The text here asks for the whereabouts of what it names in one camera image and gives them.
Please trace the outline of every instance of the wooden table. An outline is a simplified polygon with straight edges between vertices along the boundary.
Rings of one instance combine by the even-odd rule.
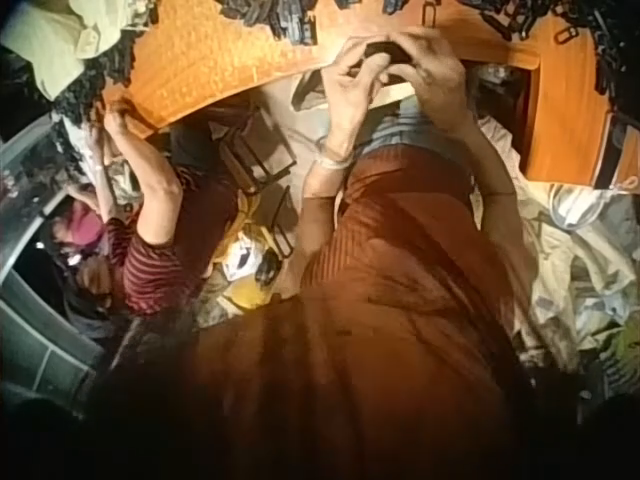
[[[234,93],[330,63],[346,38],[419,25],[422,1],[409,0],[393,16],[381,0],[363,0],[340,11],[333,0],[315,9],[318,45],[276,42],[267,27],[246,28],[218,14],[213,0],[162,0],[160,23],[136,45],[136,64],[127,95],[154,127]],[[478,13],[454,0],[437,9],[437,27],[460,58],[506,63],[532,72],[532,93],[523,152],[530,180],[591,185],[597,175],[606,97],[594,91],[595,54],[590,35],[566,45],[554,42],[566,27],[548,15],[526,42],[507,43]],[[107,99],[121,89],[105,92]],[[138,125],[142,134],[148,130]],[[628,139],[613,184],[640,175],[637,136]]]

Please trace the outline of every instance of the clothing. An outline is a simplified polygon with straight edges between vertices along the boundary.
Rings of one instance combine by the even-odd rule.
[[[197,144],[201,148],[186,151],[184,132],[189,138],[204,135]],[[173,241],[152,246],[135,225],[116,218],[107,222],[111,263],[122,267],[125,302],[138,314],[182,305],[196,294],[227,224],[237,215],[237,189],[224,164],[213,158],[206,131],[179,124],[171,127],[171,137],[171,161],[183,188]]]
[[[176,392],[172,421],[195,429],[196,448],[224,446],[213,468],[239,478],[520,473],[531,391],[505,330],[507,274],[468,192],[456,164],[423,149],[358,160],[301,293],[202,331],[179,383],[158,390]]]
[[[97,242],[104,233],[102,219],[87,204],[74,200],[69,221],[71,243],[86,247]]]

